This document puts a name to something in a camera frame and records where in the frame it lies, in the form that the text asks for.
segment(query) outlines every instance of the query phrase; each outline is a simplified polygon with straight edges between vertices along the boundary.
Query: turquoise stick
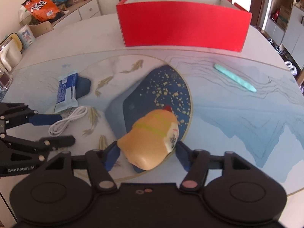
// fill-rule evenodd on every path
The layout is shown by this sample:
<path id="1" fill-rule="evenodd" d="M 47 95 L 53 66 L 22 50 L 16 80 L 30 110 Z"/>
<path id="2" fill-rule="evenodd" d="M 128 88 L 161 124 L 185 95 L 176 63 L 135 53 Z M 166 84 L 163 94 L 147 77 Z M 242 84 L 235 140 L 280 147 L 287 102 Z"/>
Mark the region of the turquoise stick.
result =
<path id="1" fill-rule="evenodd" d="M 223 66 L 221 66 L 219 64 L 215 64 L 214 68 L 216 70 L 220 71 L 222 74 L 224 74 L 227 77 L 229 77 L 230 79 L 232 79 L 233 81 L 235 81 L 238 84 L 240 84 L 242 87 L 245 87 L 250 92 L 254 92 L 255 93 L 257 91 L 253 85 L 249 84 L 247 81 L 244 81 L 241 77 L 239 77 L 238 75 L 232 73 L 231 71 L 229 71 L 228 69 L 224 68 Z"/>

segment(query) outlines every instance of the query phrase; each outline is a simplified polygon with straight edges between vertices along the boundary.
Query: open cardboard box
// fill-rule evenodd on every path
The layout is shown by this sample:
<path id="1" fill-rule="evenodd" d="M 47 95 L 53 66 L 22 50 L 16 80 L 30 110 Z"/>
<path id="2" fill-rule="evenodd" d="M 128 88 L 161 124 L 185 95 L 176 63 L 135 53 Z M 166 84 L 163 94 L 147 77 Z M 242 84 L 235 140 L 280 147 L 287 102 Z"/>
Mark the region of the open cardboard box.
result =
<path id="1" fill-rule="evenodd" d="M 121 0 L 116 9 L 126 46 L 241 51 L 252 16 L 231 0 Z"/>

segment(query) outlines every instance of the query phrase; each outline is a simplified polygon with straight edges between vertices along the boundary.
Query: white cable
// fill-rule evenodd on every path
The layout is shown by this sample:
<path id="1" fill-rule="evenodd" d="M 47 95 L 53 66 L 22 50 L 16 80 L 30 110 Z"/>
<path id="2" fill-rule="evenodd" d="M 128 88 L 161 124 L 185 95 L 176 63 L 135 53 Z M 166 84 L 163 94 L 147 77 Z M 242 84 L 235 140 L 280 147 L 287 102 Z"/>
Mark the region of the white cable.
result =
<path id="1" fill-rule="evenodd" d="M 59 136 L 66 129 L 66 127 L 69 125 L 70 122 L 83 117 L 87 112 L 88 112 L 87 107 L 79 106 L 67 118 L 55 122 L 53 125 L 51 125 L 49 128 L 49 135 Z"/>

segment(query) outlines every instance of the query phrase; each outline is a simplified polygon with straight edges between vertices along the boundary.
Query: bread-shaped toy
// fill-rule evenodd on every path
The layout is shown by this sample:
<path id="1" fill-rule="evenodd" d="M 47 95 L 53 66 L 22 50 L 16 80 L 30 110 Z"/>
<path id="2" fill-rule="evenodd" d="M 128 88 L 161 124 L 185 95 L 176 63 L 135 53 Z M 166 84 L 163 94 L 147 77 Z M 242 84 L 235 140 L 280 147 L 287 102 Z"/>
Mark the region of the bread-shaped toy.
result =
<path id="1" fill-rule="evenodd" d="M 138 119 L 117 145 L 131 164 L 151 170 L 173 151 L 178 136 L 177 118 L 167 108 L 151 111 Z"/>

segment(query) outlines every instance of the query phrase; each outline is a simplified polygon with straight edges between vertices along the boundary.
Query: red tip of toy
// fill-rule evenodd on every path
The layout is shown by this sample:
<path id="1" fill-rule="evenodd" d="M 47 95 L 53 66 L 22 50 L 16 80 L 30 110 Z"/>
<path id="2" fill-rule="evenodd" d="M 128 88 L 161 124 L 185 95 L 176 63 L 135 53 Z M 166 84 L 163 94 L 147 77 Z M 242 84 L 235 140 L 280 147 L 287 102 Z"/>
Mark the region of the red tip of toy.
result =
<path id="1" fill-rule="evenodd" d="M 164 110 L 169 111 L 169 112 L 172 112 L 172 108 L 171 108 L 171 106 L 169 106 L 169 105 L 166 105 L 166 106 L 164 107 Z"/>

